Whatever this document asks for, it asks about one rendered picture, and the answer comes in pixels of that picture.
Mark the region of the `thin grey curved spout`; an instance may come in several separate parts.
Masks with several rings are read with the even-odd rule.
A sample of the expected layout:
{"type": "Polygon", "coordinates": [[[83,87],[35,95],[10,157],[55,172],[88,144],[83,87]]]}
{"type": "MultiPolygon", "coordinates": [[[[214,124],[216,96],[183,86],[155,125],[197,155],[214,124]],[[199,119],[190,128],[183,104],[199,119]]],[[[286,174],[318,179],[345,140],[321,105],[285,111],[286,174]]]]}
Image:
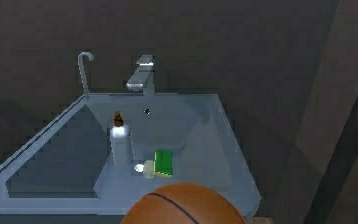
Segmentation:
{"type": "Polygon", "coordinates": [[[79,69],[79,74],[82,82],[83,87],[83,93],[86,99],[89,99],[90,92],[89,87],[87,83],[87,75],[86,75],[86,69],[84,65],[84,58],[87,57],[89,61],[94,61],[95,57],[91,52],[83,51],[77,56],[77,64],[79,69]]]}

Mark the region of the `grey metal sink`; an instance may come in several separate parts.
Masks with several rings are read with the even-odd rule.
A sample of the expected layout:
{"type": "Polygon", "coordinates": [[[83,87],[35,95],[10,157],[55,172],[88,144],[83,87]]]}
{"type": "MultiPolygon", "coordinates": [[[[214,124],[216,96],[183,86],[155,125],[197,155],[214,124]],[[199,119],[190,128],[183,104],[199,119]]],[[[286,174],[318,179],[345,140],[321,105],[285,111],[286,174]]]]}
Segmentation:
{"type": "Polygon", "coordinates": [[[244,216],[260,194],[214,94],[81,96],[0,165],[0,214],[124,215],[143,195],[171,183],[207,186],[244,216]],[[114,164],[108,131],[120,112],[132,132],[132,162],[173,154],[171,177],[145,178],[114,164]]]}

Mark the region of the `grey metal faucet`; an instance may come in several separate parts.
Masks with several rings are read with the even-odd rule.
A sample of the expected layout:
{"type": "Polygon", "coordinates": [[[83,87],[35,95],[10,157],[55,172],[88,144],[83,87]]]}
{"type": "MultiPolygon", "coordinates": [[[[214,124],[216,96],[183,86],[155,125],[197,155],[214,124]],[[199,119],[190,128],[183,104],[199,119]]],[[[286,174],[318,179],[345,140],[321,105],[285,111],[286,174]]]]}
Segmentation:
{"type": "Polygon", "coordinates": [[[126,83],[130,91],[142,91],[145,96],[153,95],[154,88],[154,60],[153,55],[141,55],[136,61],[137,68],[126,83]]]}

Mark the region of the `pale grey round dish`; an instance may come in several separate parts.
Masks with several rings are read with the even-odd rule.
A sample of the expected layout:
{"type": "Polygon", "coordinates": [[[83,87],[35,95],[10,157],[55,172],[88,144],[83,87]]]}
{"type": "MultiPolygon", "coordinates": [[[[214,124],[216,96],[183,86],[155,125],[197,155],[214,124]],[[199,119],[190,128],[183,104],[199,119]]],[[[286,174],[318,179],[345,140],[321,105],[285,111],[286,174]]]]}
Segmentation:
{"type": "Polygon", "coordinates": [[[153,160],[145,160],[134,166],[134,171],[142,174],[146,179],[154,179],[156,177],[154,170],[155,162],[153,160]]]}

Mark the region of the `white soap bottle brown cap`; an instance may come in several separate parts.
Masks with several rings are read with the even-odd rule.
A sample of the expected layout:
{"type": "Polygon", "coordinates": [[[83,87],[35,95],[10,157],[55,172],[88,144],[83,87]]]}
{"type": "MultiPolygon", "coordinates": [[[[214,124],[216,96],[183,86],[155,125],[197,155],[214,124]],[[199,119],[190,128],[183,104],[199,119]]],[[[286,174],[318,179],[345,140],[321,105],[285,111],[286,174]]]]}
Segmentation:
{"type": "Polygon", "coordinates": [[[132,154],[131,130],[120,111],[114,113],[113,123],[109,137],[114,163],[117,166],[127,166],[131,162],[132,154]]]}

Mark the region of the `green sponge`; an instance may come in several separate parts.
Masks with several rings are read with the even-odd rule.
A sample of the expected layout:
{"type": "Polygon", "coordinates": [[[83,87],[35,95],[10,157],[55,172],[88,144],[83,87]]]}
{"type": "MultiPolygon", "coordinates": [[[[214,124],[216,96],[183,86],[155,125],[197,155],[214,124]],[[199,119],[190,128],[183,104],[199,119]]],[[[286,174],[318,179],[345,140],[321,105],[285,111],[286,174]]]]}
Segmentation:
{"type": "Polygon", "coordinates": [[[157,150],[154,159],[154,174],[171,177],[173,175],[173,155],[168,150],[157,150]]]}

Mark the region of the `orange basketball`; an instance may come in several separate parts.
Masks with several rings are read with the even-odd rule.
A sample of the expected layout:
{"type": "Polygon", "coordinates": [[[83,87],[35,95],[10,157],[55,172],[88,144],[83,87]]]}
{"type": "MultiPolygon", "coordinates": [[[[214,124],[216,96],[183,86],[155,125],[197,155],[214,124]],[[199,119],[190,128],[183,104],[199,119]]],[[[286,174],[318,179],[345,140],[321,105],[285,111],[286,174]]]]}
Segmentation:
{"type": "Polygon", "coordinates": [[[121,224],[248,224],[221,194],[205,186],[177,183],[140,198],[121,224]]]}

